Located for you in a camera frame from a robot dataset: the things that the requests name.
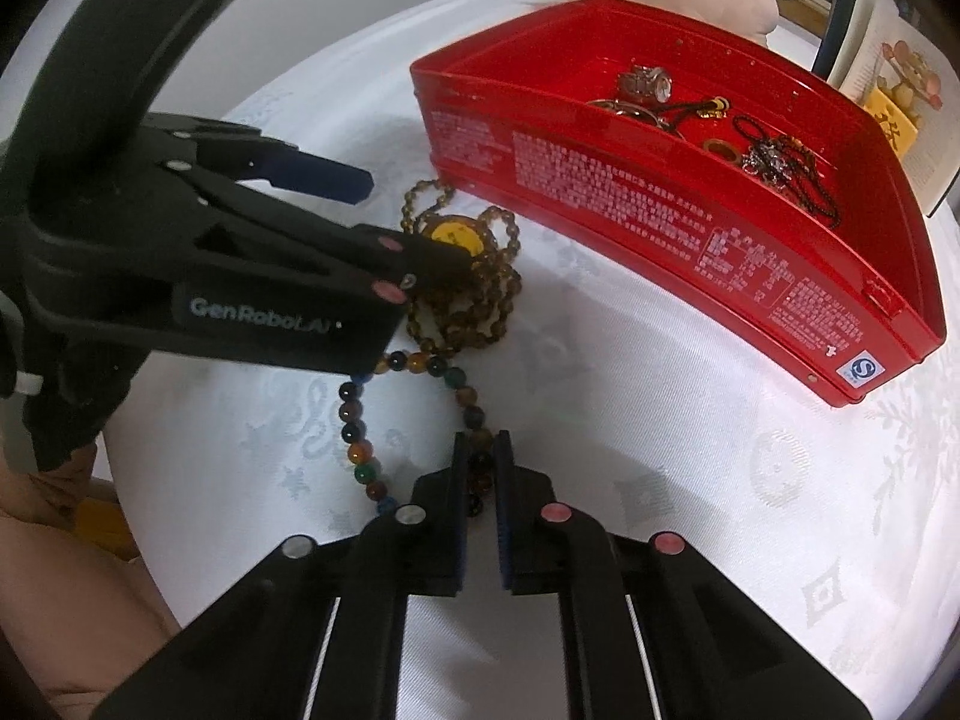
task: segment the white wall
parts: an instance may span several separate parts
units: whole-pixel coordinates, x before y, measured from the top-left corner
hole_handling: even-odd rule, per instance
[[[238,0],[203,33],[154,108],[219,117],[323,46],[428,0]],[[0,77],[0,139],[80,0],[52,0]]]

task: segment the table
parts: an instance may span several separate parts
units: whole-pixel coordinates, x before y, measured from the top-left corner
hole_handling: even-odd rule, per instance
[[[407,66],[535,1],[439,0],[400,14],[304,61],[234,118],[376,177],[356,208],[277,194],[340,223],[395,226],[403,192],[432,175]],[[806,44],[775,33],[771,45]],[[484,204],[461,196],[455,207]],[[508,336],[462,360],[520,464],[615,533],[683,533],[877,720],[896,718],[960,613],[960,230],[949,209],[929,231],[950,339],[841,410],[640,276],[520,228],[525,290]],[[392,348],[403,346],[400,336]],[[370,518],[338,435],[341,379],[161,354],[136,378],[107,448],[181,622],[285,536],[332,541]],[[437,381],[409,374],[378,377],[364,404],[404,498],[448,462],[458,410]],[[411,601],[400,717],[565,716],[555,603],[500,590],[492,512],[470,524],[467,559],[461,596]]]

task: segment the blue and white logo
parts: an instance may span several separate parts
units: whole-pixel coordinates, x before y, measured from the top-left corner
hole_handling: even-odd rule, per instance
[[[837,373],[844,377],[851,386],[860,388],[880,376],[886,370],[877,358],[868,351],[860,352],[846,365],[837,368]]]

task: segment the red box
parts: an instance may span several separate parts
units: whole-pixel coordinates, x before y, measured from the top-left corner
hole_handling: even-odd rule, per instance
[[[671,101],[728,98],[818,156],[835,230],[700,147],[749,144],[726,119],[686,141],[588,105],[632,65]],[[683,298],[834,406],[946,339],[923,216],[877,124],[791,62],[683,16],[582,0],[495,26],[414,63],[440,178],[532,218]]]

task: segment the beaded bracelet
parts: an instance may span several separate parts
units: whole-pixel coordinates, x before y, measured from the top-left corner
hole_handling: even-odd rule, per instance
[[[408,355],[403,351],[395,351],[380,359],[374,373],[382,374],[389,370],[407,370],[417,374],[426,372],[434,378],[442,378],[454,391],[457,405],[463,409],[464,426],[469,430],[472,449],[467,473],[467,513],[470,517],[478,517],[484,507],[482,496],[493,488],[493,456],[490,453],[493,433],[484,426],[487,416],[483,409],[477,406],[476,389],[467,385],[467,375],[462,368],[450,367],[448,361],[440,355],[430,357],[424,352]],[[367,429],[361,419],[363,404],[360,398],[363,387],[371,379],[371,375],[354,376],[340,386],[340,397],[344,401],[339,409],[339,416],[344,421],[340,435],[347,444],[347,459],[354,465],[353,478],[366,488],[367,498],[376,502],[377,514],[385,514],[397,508],[397,500],[388,494],[386,483],[377,478],[373,445],[367,440]]]

